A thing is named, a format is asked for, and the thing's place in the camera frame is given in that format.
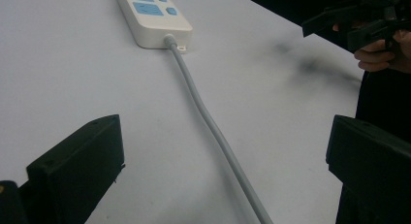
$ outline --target power cord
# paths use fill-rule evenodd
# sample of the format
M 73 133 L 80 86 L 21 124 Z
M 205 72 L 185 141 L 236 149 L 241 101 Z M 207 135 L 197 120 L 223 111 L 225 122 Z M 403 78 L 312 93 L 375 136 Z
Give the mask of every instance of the power cord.
M 223 150 L 224 155 L 227 158 L 227 161 L 229 162 L 234 174 L 236 175 L 236 178 L 239 182 L 239 185 L 242 188 L 242 191 L 247 197 L 251 207 L 254 209 L 254 212 L 256 213 L 258 219 L 262 224 L 272 224 L 272 221 L 269 218 L 269 214 L 267 213 L 266 209 L 264 208 L 263 204 L 258 198 L 256 192 L 254 191 L 253 186 L 251 185 L 250 181 L 248 180 L 247 176 L 242 170 L 241 165 L 239 164 L 236 156 L 234 155 L 229 143 L 224 138 L 223 133 L 221 133 L 217 124 L 215 124 L 214 120 L 212 119 L 211 115 L 206 109 L 206 106 L 203 103 L 199 92 L 197 91 L 196 85 L 193 79 L 191 78 L 190 72 L 188 71 L 188 68 L 184 63 L 184 60 L 182 59 L 181 54 L 178 51 L 177 43 L 175 41 L 174 36 L 167 35 L 164 39 L 164 42 L 166 44 L 166 47 L 172 51 L 175 60 L 177 61 L 181 73 L 184 76 L 184 79 L 190 90 L 190 94 L 194 102 L 196 103 L 197 109 L 200 111 L 200 114 L 203 117 L 206 125 L 208 126 L 215 140 L 220 145 L 221 149 Z

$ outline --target white table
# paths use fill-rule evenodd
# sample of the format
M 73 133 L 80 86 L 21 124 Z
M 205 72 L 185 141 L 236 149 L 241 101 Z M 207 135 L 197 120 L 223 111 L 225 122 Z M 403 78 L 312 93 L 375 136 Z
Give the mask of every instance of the white table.
M 194 27 L 183 58 L 273 222 L 333 223 L 325 157 L 333 116 L 355 114 L 355 59 L 249 0 L 173 1 Z M 0 179 L 21 185 L 115 113 L 127 167 L 87 223 L 259 223 L 172 54 L 139 48 L 116 0 L 0 0 Z

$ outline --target power strip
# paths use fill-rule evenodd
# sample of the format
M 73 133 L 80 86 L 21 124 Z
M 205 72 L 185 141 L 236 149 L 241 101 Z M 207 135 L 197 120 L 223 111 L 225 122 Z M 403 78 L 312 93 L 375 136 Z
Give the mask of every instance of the power strip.
M 117 0 L 136 43 L 142 48 L 167 48 L 173 35 L 180 52 L 191 41 L 193 27 L 171 0 Z

